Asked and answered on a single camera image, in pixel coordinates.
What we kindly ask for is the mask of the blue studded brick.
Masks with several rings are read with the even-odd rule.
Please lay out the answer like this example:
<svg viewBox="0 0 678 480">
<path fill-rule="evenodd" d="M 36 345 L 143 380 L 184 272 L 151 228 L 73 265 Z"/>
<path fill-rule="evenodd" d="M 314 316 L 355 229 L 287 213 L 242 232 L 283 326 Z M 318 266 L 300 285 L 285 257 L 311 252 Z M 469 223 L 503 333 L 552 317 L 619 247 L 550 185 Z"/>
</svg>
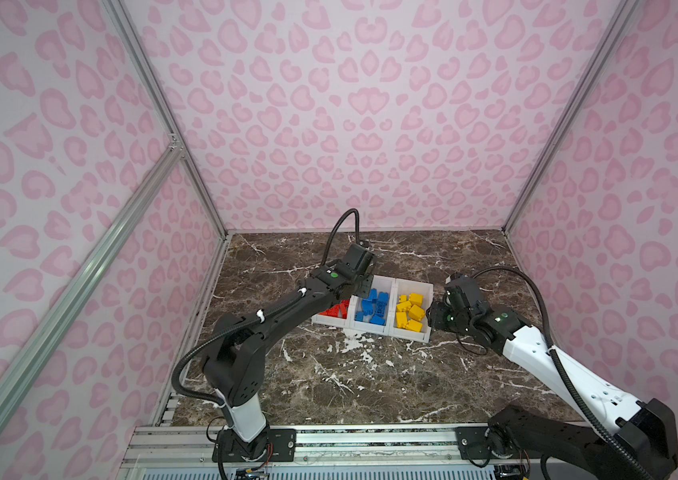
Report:
<svg viewBox="0 0 678 480">
<path fill-rule="evenodd" d="M 385 302 L 377 302 L 375 304 L 375 316 L 385 318 L 386 317 L 386 311 L 387 311 L 387 304 Z"/>
</svg>

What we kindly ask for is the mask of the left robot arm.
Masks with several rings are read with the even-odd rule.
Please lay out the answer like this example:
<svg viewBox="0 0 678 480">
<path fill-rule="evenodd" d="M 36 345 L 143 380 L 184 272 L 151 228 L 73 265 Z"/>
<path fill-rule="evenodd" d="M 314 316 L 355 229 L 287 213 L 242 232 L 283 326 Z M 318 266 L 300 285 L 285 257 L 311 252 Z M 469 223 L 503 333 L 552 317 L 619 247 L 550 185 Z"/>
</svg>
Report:
<svg viewBox="0 0 678 480">
<path fill-rule="evenodd" d="M 296 289 L 254 310 L 223 315 L 216 339 L 201 352 L 203 374 L 222 399 L 222 410 L 235 440 L 260 443 L 268 422 L 259 390 L 268 351 L 288 333 L 342 301 L 358 296 L 372 277 L 374 254 L 353 244 L 343 257 L 311 271 Z"/>
</svg>

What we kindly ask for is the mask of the red square brick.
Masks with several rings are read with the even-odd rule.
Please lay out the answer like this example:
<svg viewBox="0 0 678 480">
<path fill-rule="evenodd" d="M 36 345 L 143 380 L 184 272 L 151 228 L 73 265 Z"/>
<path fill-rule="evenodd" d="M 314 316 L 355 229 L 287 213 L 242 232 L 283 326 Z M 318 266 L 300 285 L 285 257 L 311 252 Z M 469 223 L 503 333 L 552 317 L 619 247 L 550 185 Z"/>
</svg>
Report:
<svg viewBox="0 0 678 480">
<path fill-rule="evenodd" d="M 342 317 L 343 319 L 347 319 L 347 318 L 348 318 L 349 305 L 350 305 L 350 301 L 349 301 L 349 300 L 344 300 L 344 301 L 342 301 L 342 302 L 340 303 L 340 305 L 339 305 L 341 317 Z"/>
</svg>

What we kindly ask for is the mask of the blue brick tall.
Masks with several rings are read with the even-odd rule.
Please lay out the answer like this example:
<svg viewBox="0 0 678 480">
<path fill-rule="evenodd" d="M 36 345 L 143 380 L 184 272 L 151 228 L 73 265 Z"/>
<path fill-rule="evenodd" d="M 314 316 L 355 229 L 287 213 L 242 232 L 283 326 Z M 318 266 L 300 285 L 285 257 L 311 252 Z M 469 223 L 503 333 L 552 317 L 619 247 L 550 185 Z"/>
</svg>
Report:
<svg viewBox="0 0 678 480">
<path fill-rule="evenodd" d="M 374 301 L 363 299 L 361 301 L 361 310 L 364 313 L 364 316 L 373 316 L 375 313 Z"/>
</svg>

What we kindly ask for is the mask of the long yellow brick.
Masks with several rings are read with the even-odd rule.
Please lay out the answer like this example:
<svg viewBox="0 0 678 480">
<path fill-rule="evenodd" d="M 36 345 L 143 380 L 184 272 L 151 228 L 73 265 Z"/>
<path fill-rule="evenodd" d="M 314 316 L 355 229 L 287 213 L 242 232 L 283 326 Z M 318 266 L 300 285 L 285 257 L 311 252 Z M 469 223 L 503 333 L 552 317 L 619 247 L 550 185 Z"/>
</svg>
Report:
<svg viewBox="0 0 678 480">
<path fill-rule="evenodd" d="M 420 333 L 423 329 L 423 324 L 416 320 L 408 320 L 405 329 L 411 332 Z"/>
</svg>

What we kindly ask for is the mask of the lone yellow brick front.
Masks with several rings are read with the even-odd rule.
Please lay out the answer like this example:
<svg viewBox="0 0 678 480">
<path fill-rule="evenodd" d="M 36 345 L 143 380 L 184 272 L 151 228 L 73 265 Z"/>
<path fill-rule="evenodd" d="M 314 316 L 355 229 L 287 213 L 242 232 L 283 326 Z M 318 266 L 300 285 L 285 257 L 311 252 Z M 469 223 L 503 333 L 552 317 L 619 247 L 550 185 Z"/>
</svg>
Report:
<svg viewBox="0 0 678 480">
<path fill-rule="evenodd" d="M 395 314 L 395 326 L 398 329 L 406 329 L 408 323 L 408 317 L 405 312 L 397 312 Z"/>
</svg>

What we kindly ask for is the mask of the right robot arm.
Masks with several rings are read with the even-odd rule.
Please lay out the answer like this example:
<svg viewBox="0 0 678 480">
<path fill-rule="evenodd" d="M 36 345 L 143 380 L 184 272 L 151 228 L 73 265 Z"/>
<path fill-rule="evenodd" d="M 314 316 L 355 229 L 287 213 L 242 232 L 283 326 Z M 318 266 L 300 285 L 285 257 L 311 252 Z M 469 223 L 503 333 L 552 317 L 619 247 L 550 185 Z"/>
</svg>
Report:
<svg viewBox="0 0 678 480">
<path fill-rule="evenodd" d="M 525 273 L 539 308 L 536 327 L 514 309 L 492 306 L 475 276 L 452 275 L 427 319 L 435 330 L 465 334 L 522 367 L 585 421 L 555 421 L 509 405 L 488 425 L 519 451 L 531 451 L 583 469 L 598 479 L 668 479 L 678 469 L 678 432 L 672 409 L 642 401 L 585 367 L 554 341 L 540 289 Z"/>
</svg>

